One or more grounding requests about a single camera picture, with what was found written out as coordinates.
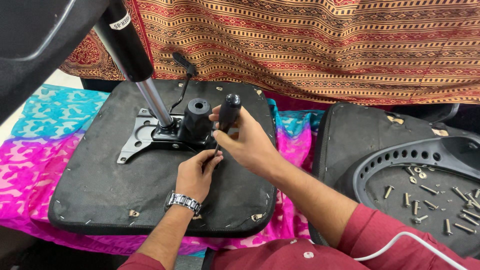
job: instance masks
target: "hand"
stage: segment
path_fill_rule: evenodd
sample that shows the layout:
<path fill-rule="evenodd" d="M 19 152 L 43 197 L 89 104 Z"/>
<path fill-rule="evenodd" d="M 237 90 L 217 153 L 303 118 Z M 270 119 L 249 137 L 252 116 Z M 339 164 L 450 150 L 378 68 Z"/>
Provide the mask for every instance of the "hand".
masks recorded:
<path fill-rule="evenodd" d="M 220 106 L 217 106 L 212 109 L 208 119 L 218 121 L 219 113 Z M 230 136 L 219 130 L 214 131 L 213 136 L 218 144 L 249 171 L 264 178 L 269 176 L 269 171 L 283 158 L 270 142 L 262 126 L 242 107 L 233 127 L 237 127 L 239 132 Z"/>
<path fill-rule="evenodd" d="M 193 198 L 198 203 L 205 200 L 210 190 L 213 169 L 223 159 L 222 151 L 218 151 L 216 157 L 204 164 L 206 160 L 213 157 L 214 152 L 215 149 L 204 150 L 180 163 L 175 193 Z"/>

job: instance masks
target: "white cable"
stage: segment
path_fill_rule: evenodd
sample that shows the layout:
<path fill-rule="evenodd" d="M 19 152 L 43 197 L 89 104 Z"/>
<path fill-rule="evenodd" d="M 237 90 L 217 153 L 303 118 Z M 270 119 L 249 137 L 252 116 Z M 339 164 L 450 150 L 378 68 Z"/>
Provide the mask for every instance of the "white cable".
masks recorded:
<path fill-rule="evenodd" d="M 397 235 L 395 235 L 395 237 L 390 240 L 390 242 L 388 242 L 388 244 L 384 247 L 382 247 L 382 249 L 380 249 L 379 251 L 373 253 L 372 255 L 369 255 L 369 256 L 366 256 L 366 257 L 362 257 L 362 258 L 355 258 L 354 260 L 356 261 L 365 261 L 365 260 L 369 260 L 369 259 L 373 259 L 379 255 L 381 255 L 383 252 L 387 251 L 391 246 L 393 246 L 393 244 L 395 244 L 395 242 L 402 236 L 404 235 L 407 235 L 407 236 L 410 236 L 411 238 L 417 240 L 420 244 L 424 245 L 426 248 L 428 248 L 430 251 L 432 251 L 433 253 L 435 253 L 436 255 L 438 255 L 440 258 L 442 258 L 444 261 L 446 261 L 447 263 L 449 263 L 451 266 L 459 269 L 459 270 L 467 270 L 465 267 L 461 266 L 460 264 L 458 264 L 457 262 L 455 262 L 454 260 L 450 259 L 449 257 L 447 257 L 447 255 L 443 254 L 442 252 L 438 251 L 436 248 L 434 248 L 433 246 L 431 246 L 429 243 L 423 241 L 422 239 L 420 239 L 420 237 L 414 235 L 413 233 L 409 233 L 409 232 L 401 232 Z"/>

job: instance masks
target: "red shirt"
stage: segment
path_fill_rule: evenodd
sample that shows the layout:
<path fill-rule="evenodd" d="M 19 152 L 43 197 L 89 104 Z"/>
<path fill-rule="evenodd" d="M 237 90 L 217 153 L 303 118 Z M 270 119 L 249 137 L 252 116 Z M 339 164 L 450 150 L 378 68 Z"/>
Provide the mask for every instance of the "red shirt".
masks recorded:
<path fill-rule="evenodd" d="M 350 217 L 337 249 L 314 245 L 306 239 L 278 239 L 257 247 L 217 251 L 211 269 L 453 269 L 408 236 L 402 236 L 376 258 L 363 262 L 352 259 L 377 252 L 400 232 L 417 235 L 467 269 L 480 269 L 479 260 L 461 258 L 429 233 L 361 204 Z M 135 253 L 119 270 L 164 270 L 164 267 L 159 261 Z"/>

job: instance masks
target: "pink and blue cloth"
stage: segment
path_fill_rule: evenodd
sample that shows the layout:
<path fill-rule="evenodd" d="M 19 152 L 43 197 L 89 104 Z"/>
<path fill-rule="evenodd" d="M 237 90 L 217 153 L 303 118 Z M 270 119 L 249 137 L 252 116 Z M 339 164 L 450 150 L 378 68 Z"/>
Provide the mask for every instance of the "pink and blue cloth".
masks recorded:
<path fill-rule="evenodd" d="M 130 255 L 144 235 L 80 235 L 54 228 L 47 212 L 68 160 L 108 93 L 42 85 L 26 102 L 11 136 L 0 147 L 0 226 L 76 249 Z M 312 169 L 322 110 L 278 111 L 268 99 L 276 125 L 277 149 L 288 161 Z M 203 256 L 207 247 L 236 249 L 279 238 L 310 238 L 306 218 L 277 192 L 269 224 L 247 238 L 184 237 L 181 255 Z"/>

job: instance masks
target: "orange patterned cloth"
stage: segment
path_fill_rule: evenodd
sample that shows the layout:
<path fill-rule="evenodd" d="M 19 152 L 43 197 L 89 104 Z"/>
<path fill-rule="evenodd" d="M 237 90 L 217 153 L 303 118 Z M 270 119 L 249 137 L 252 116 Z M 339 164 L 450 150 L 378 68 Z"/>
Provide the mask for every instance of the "orange patterned cloth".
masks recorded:
<path fill-rule="evenodd" d="M 480 0 L 125 0 L 153 78 L 241 81 L 320 102 L 480 104 Z M 123 76 L 94 31 L 60 67 Z"/>

